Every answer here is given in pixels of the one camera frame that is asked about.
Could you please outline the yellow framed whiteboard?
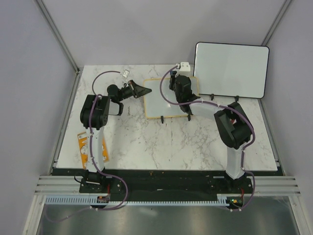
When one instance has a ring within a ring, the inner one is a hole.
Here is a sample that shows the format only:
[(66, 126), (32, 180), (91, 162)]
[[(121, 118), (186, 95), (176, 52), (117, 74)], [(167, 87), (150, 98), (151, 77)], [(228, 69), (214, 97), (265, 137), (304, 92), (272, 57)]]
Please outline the yellow framed whiteboard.
[[(199, 95), (198, 79), (196, 77), (190, 77), (190, 80), (192, 92), (195, 95)], [(143, 82), (145, 88), (152, 90), (152, 92), (144, 95), (146, 118), (186, 117), (187, 113), (184, 113), (179, 106), (172, 105), (163, 99), (159, 90), (160, 82), (161, 78), (146, 79)], [(169, 101), (177, 103), (175, 92), (169, 89), (169, 84), (170, 78), (165, 78), (162, 83), (162, 92)]]

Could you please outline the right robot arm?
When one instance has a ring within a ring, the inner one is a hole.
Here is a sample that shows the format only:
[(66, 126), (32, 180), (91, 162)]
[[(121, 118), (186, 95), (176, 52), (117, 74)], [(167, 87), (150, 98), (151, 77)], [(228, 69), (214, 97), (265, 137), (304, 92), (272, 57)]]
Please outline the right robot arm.
[(245, 174), (244, 153), (255, 133), (251, 122), (238, 102), (227, 106), (202, 100), (191, 89), (191, 79), (171, 72), (169, 89), (175, 93), (180, 109), (192, 116), (214, 120), (222, 142), (227, 148), (226, 174), (224, 187), (234, 193), (242, 186), (240, 178)]

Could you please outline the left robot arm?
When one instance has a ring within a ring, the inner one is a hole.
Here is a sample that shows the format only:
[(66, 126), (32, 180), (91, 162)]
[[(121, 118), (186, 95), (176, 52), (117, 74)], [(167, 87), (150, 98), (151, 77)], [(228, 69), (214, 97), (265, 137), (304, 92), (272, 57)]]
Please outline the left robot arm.
[(109, 85), (107, 95), (91, 95), (86, 97), (80, 113), (82, 125), (89, 130), (87, 135), (88, 160), (81, 186), (90, 186), (96, 192), (103, 192), (107, 188), (107, 180), (103, 170), (105, 162), (103, 156), (104, 127), (109, 118), (110, 104), (118, 106), (117, 116), (122, 115), (122, 101), (134, 97), (139, 98), (152, 92), (152, 89), (136, 84), (133, 80), (118, 88), (116, 85)]

